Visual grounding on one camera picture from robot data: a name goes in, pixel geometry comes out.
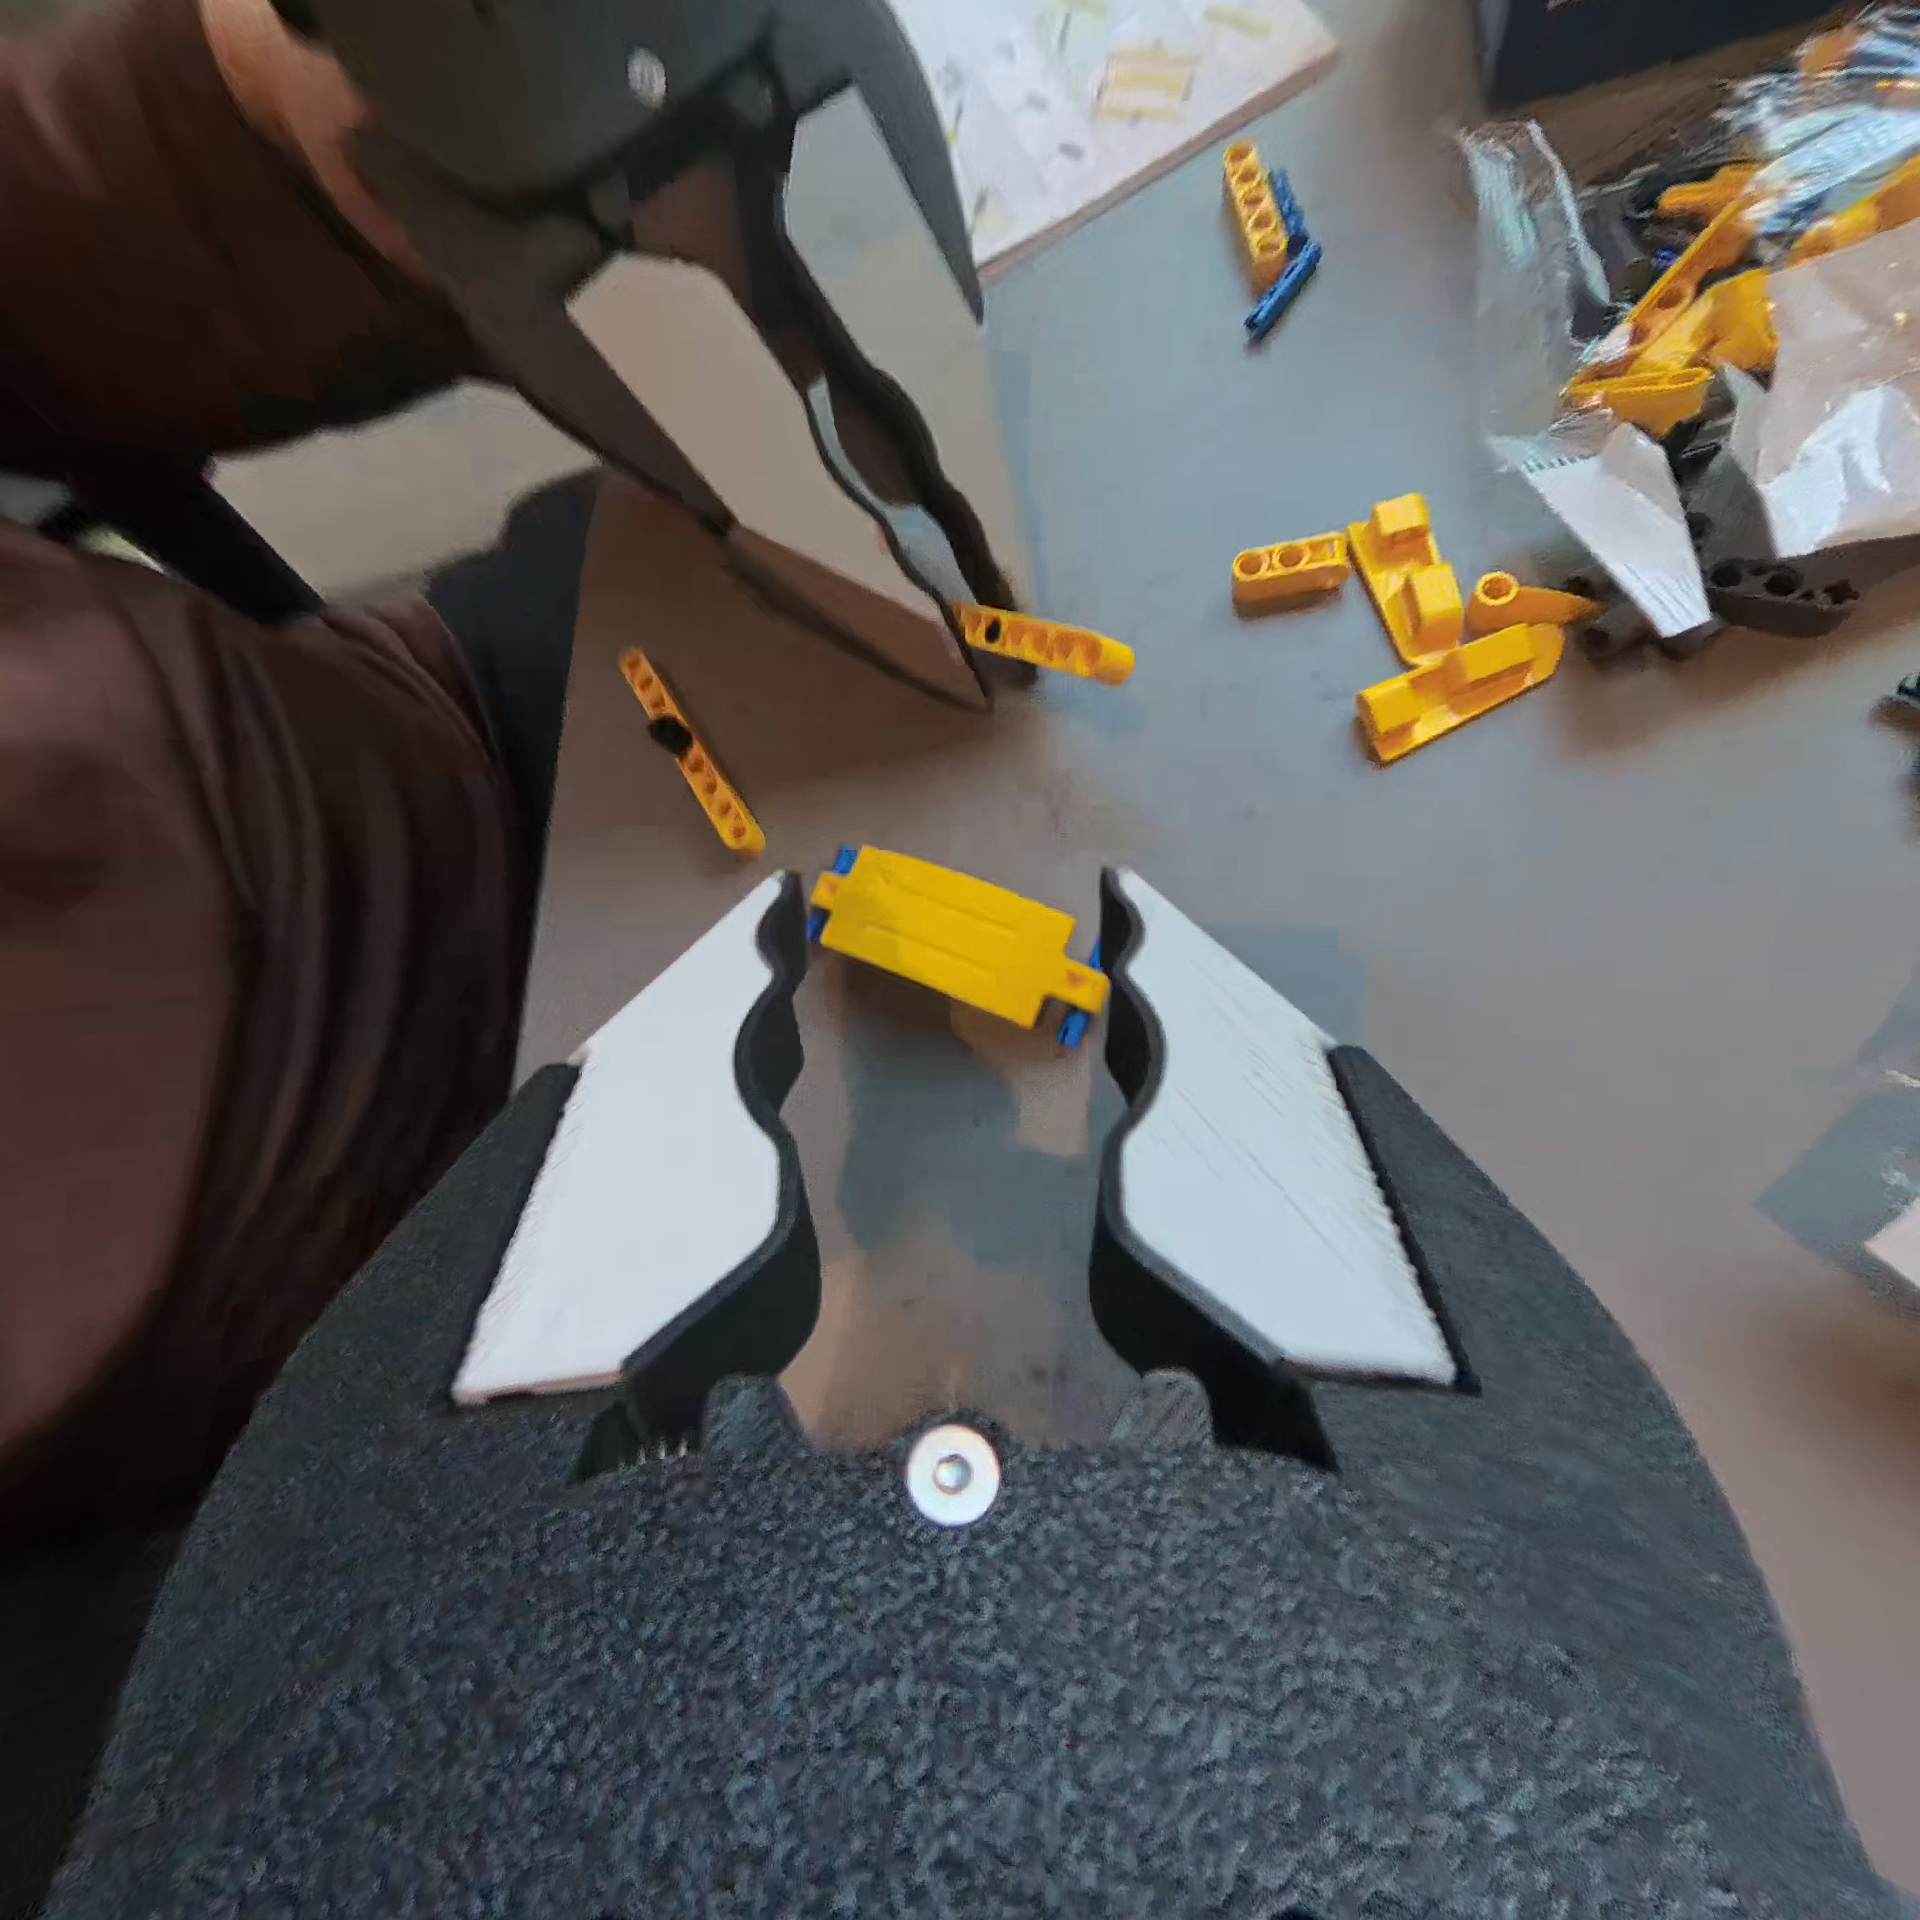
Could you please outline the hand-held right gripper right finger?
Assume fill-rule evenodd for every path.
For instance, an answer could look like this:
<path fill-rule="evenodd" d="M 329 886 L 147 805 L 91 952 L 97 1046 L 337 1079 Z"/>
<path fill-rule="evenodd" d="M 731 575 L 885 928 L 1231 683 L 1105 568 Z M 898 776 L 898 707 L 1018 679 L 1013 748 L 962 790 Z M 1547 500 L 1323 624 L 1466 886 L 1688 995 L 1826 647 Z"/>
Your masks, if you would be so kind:
<path fill-rule="evenodd" d="M 1097 1170 L 1089 1298 L 1141 1374 L 1472 1390 L 1337 1042 L 1139 871 L 1099 875 L 1120 1096 Z"/>

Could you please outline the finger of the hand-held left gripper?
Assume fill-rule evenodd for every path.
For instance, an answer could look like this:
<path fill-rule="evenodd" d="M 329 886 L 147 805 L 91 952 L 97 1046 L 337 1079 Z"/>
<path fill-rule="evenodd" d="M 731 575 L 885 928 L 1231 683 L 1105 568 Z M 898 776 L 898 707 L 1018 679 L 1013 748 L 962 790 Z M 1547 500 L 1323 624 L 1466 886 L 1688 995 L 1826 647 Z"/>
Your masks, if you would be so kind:
<path fill-rule="evenodd" d="M 738 514 L 733 574 L 889 682 L 994 691 L 1008 670 L 964 640 L 957 608 L 1019 611 L 1028 552 L 951 167 L 892 146 L 741 146 L 731 173 L 743 308 L 856 520 L 826 536 Z"/>
<path fill-rule="evenodd" d="M 826 374 L 789 374 L 743 303 L 717 228 L 635 226 L 570 316 L 653 404 L 731 514 L 730 560 L 850 652 L 957 710 L 993 707 L 949 605 L 985 597 L 937 552 L 931 507 L 893 504 L 852 462 L 879 430 L 848 418 Z M 1000 546 L 1000 404 L 989 352 L 927 226 L 803 253 L 852 346 L 923 418 L 932 453 Z"/>

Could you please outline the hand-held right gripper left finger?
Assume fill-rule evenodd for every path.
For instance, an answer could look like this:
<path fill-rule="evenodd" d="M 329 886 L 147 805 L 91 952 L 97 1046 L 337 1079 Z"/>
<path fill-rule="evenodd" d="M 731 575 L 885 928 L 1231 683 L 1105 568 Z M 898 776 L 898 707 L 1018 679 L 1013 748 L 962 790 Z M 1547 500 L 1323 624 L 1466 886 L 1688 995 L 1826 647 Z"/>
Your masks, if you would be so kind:
<path fill-rule="evenodd" d="M 804 1066 L 795 872 L 745 893 L 568 1061 L 561 1119 L 450 1383 L 705 1406 L 810 1342 L 823 1264 L 784 1104 Z"/>

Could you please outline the yellow beam black pin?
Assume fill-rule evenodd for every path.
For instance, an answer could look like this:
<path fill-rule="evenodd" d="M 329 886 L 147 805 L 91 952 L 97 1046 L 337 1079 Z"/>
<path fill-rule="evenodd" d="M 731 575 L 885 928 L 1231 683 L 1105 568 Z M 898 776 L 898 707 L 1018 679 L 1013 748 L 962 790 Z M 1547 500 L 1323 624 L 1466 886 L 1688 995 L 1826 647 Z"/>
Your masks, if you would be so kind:
<path fill-rule="evenodd" d="M 1133 650 L 1097 630 L 978 604 L 955 604 L 951 612 L 962 643 L 983 655 L 1107 687 L 1122 685 L 1136 671 Z"/>

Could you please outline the yellow curved panel blue pins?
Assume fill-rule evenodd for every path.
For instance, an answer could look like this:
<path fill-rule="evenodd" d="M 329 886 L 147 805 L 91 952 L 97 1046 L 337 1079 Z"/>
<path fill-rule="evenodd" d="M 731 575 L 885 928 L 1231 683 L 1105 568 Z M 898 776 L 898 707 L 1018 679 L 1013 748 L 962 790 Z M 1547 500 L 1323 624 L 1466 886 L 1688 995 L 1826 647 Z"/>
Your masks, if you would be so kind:
<path fill-rule="evenodd" d="M 917 855 L 842 848 L 811 882 L 807 936 L 1023 1031 L 1058 1014 L 1066 1046 L 1109 1005 L 1099 950 L 1072 950 L 1072 915 Z"/>

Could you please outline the person's left forearm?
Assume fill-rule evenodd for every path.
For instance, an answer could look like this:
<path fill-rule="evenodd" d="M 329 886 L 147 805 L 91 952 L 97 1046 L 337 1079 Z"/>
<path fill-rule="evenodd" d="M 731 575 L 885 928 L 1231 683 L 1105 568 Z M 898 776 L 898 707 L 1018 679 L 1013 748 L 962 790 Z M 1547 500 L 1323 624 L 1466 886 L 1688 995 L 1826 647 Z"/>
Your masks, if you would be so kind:
<path fill-rule="evenodd" d="M 205 14 L 122 4 L 2 60 L 8 472 L 208 462 L 482 373 L 450 307 L 237 91 Z"/>

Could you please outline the grey desk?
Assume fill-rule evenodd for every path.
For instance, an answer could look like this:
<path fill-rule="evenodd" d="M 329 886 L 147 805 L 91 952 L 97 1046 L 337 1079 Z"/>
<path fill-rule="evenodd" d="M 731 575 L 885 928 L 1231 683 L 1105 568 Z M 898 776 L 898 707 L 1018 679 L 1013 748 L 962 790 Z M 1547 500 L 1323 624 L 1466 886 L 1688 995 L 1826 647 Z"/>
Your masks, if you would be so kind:
<path fill-rule="evenodd" d="M 1813 659 L 1721 640 L 1541 691 L 1377 767 L 1365 592 L 1242 619 L 1232 556 L 1420 491 L 1472 580 L 1521 567 L 1482 462 L 1466 4 L 1321 4 L 1339 53 L 1255 132 L 1327 266 L 1242 346 L 1213 152 L 1000 276 L 993 370 L 1034 604 L 1136 650 L 993 714 L 753 624 L 627 487 L 583 580 L 522 1066 L 570 1054 L 738 900 L 665 757 L 639 645 L 813 875 L 898 848 L 1072 911 L 1128 864 L 1367 1046 L 1609 1304 L 1680 1406 L 1792 1635 L 1880 1872 L 1916 1888 L 1916 1323 L 1765 1208 L 1872 1090 L 1911 1008 L 1913 590 Z"/>

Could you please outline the long yellow nine-hole beam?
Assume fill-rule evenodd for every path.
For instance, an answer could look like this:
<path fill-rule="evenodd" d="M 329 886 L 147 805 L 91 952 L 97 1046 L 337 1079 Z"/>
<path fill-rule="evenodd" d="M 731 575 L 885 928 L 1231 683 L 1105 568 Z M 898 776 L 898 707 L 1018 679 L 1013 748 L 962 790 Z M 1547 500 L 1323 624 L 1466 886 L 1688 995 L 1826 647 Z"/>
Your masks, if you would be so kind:
<path fill-rule="evenodd" d="M 665 675 L 639 647 L 624 650 L 618 668 L 644 714 L 647 735 L 674 762 L 713 834 L 733 856 L 762 856 L 765 836 L 753 806 L 688 718 Z"/>

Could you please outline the sticker sheet in plastic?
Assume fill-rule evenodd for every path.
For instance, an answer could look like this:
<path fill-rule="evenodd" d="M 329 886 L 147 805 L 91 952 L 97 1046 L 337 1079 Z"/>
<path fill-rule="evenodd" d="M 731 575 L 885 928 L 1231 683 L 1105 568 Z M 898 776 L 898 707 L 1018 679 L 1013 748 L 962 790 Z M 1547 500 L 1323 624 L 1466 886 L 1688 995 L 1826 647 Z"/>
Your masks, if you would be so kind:
<path fill-rule="evenodd" d="M 893 2 L 937 104 L 980 279 L 1320 83 L 1304 2 Z"/>

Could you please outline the short yellow beam blue pin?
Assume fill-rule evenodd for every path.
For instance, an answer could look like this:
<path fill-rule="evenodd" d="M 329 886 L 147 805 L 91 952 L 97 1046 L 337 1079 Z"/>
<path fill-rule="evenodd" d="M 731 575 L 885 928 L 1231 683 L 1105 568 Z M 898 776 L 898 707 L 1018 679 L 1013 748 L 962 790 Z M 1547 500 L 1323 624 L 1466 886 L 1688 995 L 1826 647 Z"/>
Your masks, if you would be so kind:
<path fill-rule="evenodd" d="M 1220 155 L 1223 204 L 1247 290 L 1253 299 L 1242 322 L 1251 347 L 1265 346 L 1300 302 L 1323 262 L 1285 172 L 1265 163 L 1251 138 L 1234 139 Z"/>

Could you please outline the short yellow three-hole beam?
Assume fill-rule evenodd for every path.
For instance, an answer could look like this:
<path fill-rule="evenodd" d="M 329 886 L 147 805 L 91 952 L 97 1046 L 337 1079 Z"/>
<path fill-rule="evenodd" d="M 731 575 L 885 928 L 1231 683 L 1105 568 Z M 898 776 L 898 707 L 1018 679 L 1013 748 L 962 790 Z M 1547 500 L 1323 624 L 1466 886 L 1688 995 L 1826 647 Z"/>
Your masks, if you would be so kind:
<path fill-rule="evenodd" d="M 1232 608 L 1237 618 L 1267 618 L 1321 604 L 1343 594 L 1352 575 L 1352 541 L 1343 533 L 1248 546 L 1232 560 Z"/>

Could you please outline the yellow angled beam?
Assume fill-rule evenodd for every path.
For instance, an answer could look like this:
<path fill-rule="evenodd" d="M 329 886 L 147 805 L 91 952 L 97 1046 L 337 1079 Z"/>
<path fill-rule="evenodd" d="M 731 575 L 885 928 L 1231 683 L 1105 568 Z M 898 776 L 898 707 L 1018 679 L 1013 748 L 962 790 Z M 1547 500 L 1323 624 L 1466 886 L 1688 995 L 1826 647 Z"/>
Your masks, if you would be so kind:
<path fill-rule="evenodd" d="M 1547 683 L 1561 666 L 1565 630 L 1521 622 L 1442 652 L 1433 660 L 1356 694 L 1360 740 L 1377 763 L 1449 735 L 1472 720 Z"/>

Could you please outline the small yellow connector piece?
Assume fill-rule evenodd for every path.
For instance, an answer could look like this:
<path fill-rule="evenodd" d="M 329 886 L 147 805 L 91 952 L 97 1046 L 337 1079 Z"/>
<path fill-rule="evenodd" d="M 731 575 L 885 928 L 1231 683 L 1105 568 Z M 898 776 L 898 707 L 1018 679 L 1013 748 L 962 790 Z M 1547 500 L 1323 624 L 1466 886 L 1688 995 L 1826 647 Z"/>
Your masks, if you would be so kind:
<path fill-rule="evenodd" d="M 1507 568 L 1489 568 L 1476 578 L 1466 605 L 1466 634 L 1475 637 L 1516 627 L 1589 627 L 1605 612 L 1602 600 L 1585 592 L 1528 584 Z"/>

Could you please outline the blue kit box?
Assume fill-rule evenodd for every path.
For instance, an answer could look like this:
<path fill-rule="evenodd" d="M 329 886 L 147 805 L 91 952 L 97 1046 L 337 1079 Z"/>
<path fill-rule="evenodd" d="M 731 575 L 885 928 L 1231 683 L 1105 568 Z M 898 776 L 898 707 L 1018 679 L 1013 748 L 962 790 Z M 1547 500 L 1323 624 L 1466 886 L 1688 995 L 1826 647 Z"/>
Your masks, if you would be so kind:
<path fill-rule="evenodd" d="M 1472 2 L 1489 104 L 1524 104 L 1804 24 L 1834 2 Z"/>

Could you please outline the plastic bag of yellow parts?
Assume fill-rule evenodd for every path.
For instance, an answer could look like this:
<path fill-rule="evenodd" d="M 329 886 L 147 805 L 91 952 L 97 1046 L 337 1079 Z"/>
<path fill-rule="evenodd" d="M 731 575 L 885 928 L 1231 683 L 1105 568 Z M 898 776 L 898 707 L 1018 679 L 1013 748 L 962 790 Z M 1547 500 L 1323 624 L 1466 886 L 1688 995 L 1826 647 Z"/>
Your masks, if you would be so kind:
<path fill-rule="evenodd" d="M 1487 445 L 1597 666 L 1832 637 L 1916 574 L 1916 7 L 1458 138 Z"/>

